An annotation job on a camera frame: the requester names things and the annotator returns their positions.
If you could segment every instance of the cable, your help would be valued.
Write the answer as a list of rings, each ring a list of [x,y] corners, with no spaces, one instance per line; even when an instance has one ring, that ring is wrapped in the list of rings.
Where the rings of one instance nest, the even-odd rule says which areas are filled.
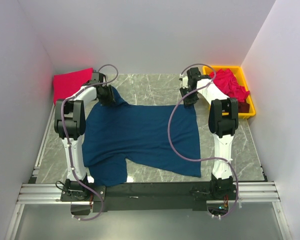
[[[114,80],[117,79],[118,75],[119,75],[119,71],[118,69],[112,65],[112,64],[105,64],[103,65],[102,67],[99,68],[98,72],[103,68],[103,67],[106,67],[106,66],[111,66],[111,67],[114,67],[114,69],[116,70],[116,75],[115,77],[108,81],[107,83],[111,83],[113,82]],[[103,82],[98,82],[98,83],[95,83],[95,84],[91,84],[91,85],[88,85],[84,88],[82,88],[80,91],[78,91],[75,95],[73,96],[70,96],[70,97],[67,97],[66,99],[63,100],[62,104],[61,104],[61,120],[62,120],[62,127],[63,127],[63,131],[64,131],[64,134],[65,134],[65,137],[66,137],[66,140],[67,140],[67,144],[68,144],[68,151],[69,151],[69,159],[70,159],[70,168],[72,170],[72,174],[75,178],[75,180],[81,185],[83,186],[84,188],[88,189],[89,191],[91,191],[93,194],[95,194],[101,201],[101,208],[100,208],[100,211],[93,217],[90,217],[90,218],[81,218],[81,217],[78,217],[78,216],[73,216],[75,219],[78,219],[79,221],[89,221],[89,220],[93,220],[93,219],[96,219],[97,217],[100,216],[100,214],[103,212],[104,210],[104,200],[103,198],[99,195],[99,193],[97,193],[95,190],[93,190],[91,187],[88,187],[87,185],[85,185],[83,182],[81,182],[76,174],[76,170],[75,170],[75,167],[74,167],[74,160],[72,158],[72,150],[71,150],[71,142],[70,142],[70,137],[69,137],[69,134],[68,134],[68,131],[67,131],[67,127],[66,127],[66,122],[65,122],[65,114],[64,114],[64,110],[65,110],[65,104],[67,101],[69,100],[72,100],[72,99],[75,99],[78,95],[80,95],[81,93],[83,93],[86,89],[88,88],[91,88],[91,87],[94,87],[94,86],[98,86],[98,85],[102,85],[104,84]]]
[[[214,73],[213,78],[212,78],[211,81],[210,81],[208,84],[206,84],[205,86],[199,87],[199,88],[197,88],[197,89],[195,89],[195,90],[192,90],[192,91],[188,92],[188,93],[187,93],[186,95],[184,95],[184,96],[178,101],[178,103],[175,105],[175,107],[173,108],[172,113],[171,113],[171,115],[170,115],[169,122],[168,122],[168,128],[167,128],[168,139],[169,139],[169,143],[170,143],[170,146],[171,146],[172,150],[173,150],[180,158],[182,158],[182,159],[184,159],[184,160],[187,160],[187,161],[190,161],[190,162],[203,162],[203,161],[208,161],[208,160],[222,160],[222,161],[225,161],[225,162],[229,165],[229,167],[230,167],[230,169],[231,169],[231,171],[232,171],[232,173],[233,173],[233,175],[234,175],[234,178],[235,178],[236,195],[235,195],[234,204],[233,204],[233,206],[231,207],[231,209],[230,209],[226,214],[224,214],[224,215],[221,216],[221,218],[224,218],[224,217],[226,217],[228,214],[230,214],[230,213],[235,209],[235,207],[236,207],[236,205],[237,205],[238,198],[239,198],[239,181],[238,181],[238,176],[237,176],[237,174],[236,174],[236,172],[235,172],[234,167],[231,165],[231,163],[229,162],[229,160],[227,160],[227,159],[225,159],[225,158],[223,158],[223,157],[213,156],[213,157],[199,158],[199,159],[191,159],[191,158],[185,157],[185,156],[181,155],[181,154],[176,150],[176,148],[174,147],[174,145],[173,145],[173,143],[172,143],[171,135],[170,135],[171,121],[172,121],[172,118],[173,118],[173,116],[174,116],[174,114],[175,114],[175,112],[176,112],[178,106],[180,105],[180,103],[181,103],[186,97],[188,97],[189,95],[191,95],[191,94],[193,94],[193,93],[195,93],[195,92],[197,92],[197,91],[199,91],[199,90],[201,90],[201,89],[207,88],[211,83],[213,83],[213,81],[215,80],[215,78],[216,78],[216,76],[217,76],[216,70],[214,70],[213,67],[211,67],[211,66],[209,66],[209,65],[207,65],[207,64],[203,64],[203,63],[195,63],[195,64],[192,64],[192,65],[190,65],[190,66],[187,66],[187,67],[181,72],[181,75],[183,75],[183,73],[184,73],[188,68],[193,67],[193,66],[196,66],[196,65],[206,66],[206,67],[210,68],[210,69],[213,71],[213,73]]]
[[[101,69],[103,69],[104,67],[107,67],[107,66],[113,67],[113,68],[115,69],[115,71],[116,71],[116,75],[115,75],[114,79],[110,80],[109,82],[107,82],[107,75],[105,76],[105,82],[108,84],[108,83],[114,81],[115,79],[117,79],[117,77],[118,77],[118,75],[119,75],[119,71],[118,71],[118,69],[116,68],[116,66],[114,66],[114,65],[112,65],[112,64],[105,64],[105,65],[103,65],[103,66],[101,66],[101,67],[99,68],[98,73],[100,73],[100,70],[101,70]]]
[[[57,185],[57,183],[60,183],[62,186],[65,186],[65,184],[64,184],[62,181],[56,181],[56,182],[55,182],[56,188],[57,188],[57,189],[60,189],[61,191],[63,191],[63,189],[62,189],[61,187],[59,187],[59,186]]]

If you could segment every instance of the white backdrop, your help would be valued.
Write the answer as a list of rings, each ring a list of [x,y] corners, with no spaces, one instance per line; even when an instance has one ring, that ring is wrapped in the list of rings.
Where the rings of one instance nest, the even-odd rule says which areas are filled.
[[[0,240],[34,168],[52,106],[53,67],[15,0],[0,0]]]
[[[19,0],[59,73],[241,65],[275,0]]]
[[[242,67],[258,154],[300,240],[300,0],[275,2]]]

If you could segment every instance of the red clothing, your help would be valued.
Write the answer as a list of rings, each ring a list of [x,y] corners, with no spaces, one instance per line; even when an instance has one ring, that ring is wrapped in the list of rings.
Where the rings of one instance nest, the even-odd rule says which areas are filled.
[[[223,92],[225,95],[230,98],[236,98],[238,102],[244,103],[250,91],[246,91],[244,86],[240,86],[237,82],[235,75],[226,69],[225,71],[220,69],[216,72],[216,78],[213,83]]]
[[[58,99],[65,99],[79,91],[81,86],[91,80],[93,68],[74,71],[66,74],[54,75],[53,77],[53,103]]]

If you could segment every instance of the yellow bin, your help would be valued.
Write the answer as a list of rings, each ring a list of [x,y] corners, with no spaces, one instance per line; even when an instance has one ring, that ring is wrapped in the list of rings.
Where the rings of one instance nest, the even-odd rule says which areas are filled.
[[[236,77],[236,80],[237,80],[238,84],[240,86],[243,86],[245,88],[245,90],[247,90],[247,91],[249,90],[248,86],[247,86],[247,83],[246,83],[244,73],[242,72],[241,67],[239,67],[239,66],[213,66],[213,65],[211,67],[213,67],[216,72],[218,72],[218,70],[220,70],[220,69],[223,69],[223,70],[230,69],[230,71],[233,72],[234,76]],[[203,71],[203,74],[212,73],[212,70],[207,66],[203,66],[202,71]],[[239,118],[241,118],[241,119],[248,119],[248,118],[253,117],[254,115],[256,115],[255,106],[254,106],[254,103],[252,102],[250,94],[246,98],[246,102],[248,104],[250,104],[250,109],[249,109],[248,113],[239,112]]]

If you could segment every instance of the gray marble surface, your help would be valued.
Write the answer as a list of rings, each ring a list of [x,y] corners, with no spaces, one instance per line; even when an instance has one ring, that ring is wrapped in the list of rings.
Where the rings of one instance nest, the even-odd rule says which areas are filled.
[[[132,105],[164,106],[175,105],[181,98],[181,82],[178,74],[121,74],[112,83],[123,99]],[[96,102],[91,102],[85,109],[88,116]],[[214,139],[209,131],[209,104],[201,97],[195,104],[197,124],[200,136],[201,157],[214,155]],[[65,149],[61,139],[54,131],[54,115],[46,136],[46,145],[41,153],[40,170],[36,183],[51,184],[64,181],[67,176]],[[239,120],[239,127],[232,143],[232,164],[240,181],[263,181],[260,161],[251,136],[248,121]],[[127,162],[127,182],[186,182],[209,181],[214,161],[201,163],[201,177],[183,176],[166,170]]]

